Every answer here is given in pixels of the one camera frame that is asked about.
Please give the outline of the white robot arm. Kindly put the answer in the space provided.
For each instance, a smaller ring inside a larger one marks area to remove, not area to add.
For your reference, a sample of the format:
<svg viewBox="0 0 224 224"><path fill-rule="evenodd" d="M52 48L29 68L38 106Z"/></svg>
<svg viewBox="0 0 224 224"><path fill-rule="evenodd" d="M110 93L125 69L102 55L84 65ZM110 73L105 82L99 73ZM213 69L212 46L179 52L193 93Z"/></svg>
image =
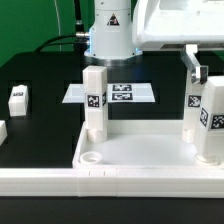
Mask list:
<svg viewBox="0 0 224 224"><path fill-rule="evenodd" d="M208 68L195 54L224 50L224 0L94 0L87 57L126 60L143 51L174 50L191 74L207 81Z"/></svg>

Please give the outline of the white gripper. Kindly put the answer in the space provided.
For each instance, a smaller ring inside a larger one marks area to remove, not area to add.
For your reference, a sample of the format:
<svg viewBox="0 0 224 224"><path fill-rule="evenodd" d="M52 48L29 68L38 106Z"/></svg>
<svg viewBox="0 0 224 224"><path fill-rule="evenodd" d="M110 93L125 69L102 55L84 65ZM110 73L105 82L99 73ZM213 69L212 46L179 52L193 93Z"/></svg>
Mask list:
<svg viewBox="0 0 224 224"><path fill-rule="evenodd" d="M196 58L199 49L224 49L224 0L138 0L132 40L144 51L181 50L191 84L205 84L208 67Z"/></svg>

